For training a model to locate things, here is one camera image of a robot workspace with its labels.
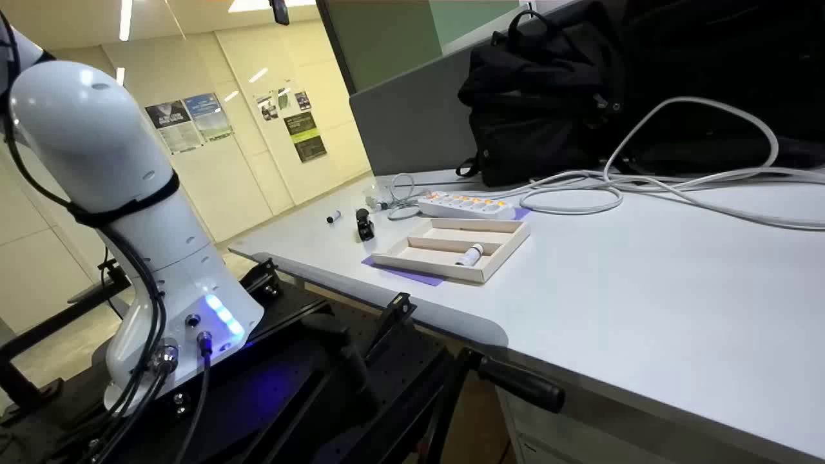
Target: black backpack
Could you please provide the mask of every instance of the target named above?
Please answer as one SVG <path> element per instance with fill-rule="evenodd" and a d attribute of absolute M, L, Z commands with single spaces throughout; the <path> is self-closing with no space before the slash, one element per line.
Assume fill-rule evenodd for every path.
<path fill-rule="evenodd" d="M 519 20 L 544 23 L 523 34 Z M 593 2 L 564 27 L 537 12 L 520 12 L 506 35 L 472 50 L 459 99 L 472 108 L 478 147 L 456 172 L 481 172 L 490 187 L 572 168 L 591 168 L 617 143 L 605 128 L 622 112 L 624 65 L 605 8 Z"/>
<path fill-rule="evenodd" d="M 621 35 L 629 120 L 670 97 L 710 98 L 773 129 L 775 165 L 825 162 L 821 0 L 629 0 Z M 750 123 L 678 103 L 654 116 L 623 158 L 636 172 L 673 175 L 758 166 L 767 154 L 764 135 Z"/>

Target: white wall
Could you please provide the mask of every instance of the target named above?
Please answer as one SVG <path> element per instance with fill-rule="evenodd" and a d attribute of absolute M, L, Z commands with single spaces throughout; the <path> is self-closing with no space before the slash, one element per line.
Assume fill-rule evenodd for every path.
<path fill-rule="evenodd" d="M 170 156 L 183 190 L 215 241 L 370 169 L 321 21 L 53 53 L 110 75 L 116 67 L 126 68 L 125 86 L 143 107 L 208 92 L 221 98 L 234 135 Z M 260 67 L 270 72 L 250 84 L 249 77 Z M 262 124 L 253 95 L 263 88 L 277 89 L 287 79 L 308 93 L 328 155 L 301 163 L 283 121 Z M 223 102 L 236 90 L 237 97 Z M 65 308 L 70 296 L 97 281 L 104 248 L 96 232 L 34 192 L 5 148 L 0 151 L 0 297 L 5 302 L 0 320 L 20 333 Z M 32 175 L 62 195 L 36 156 L 25 147 L 21 153 Z"/>

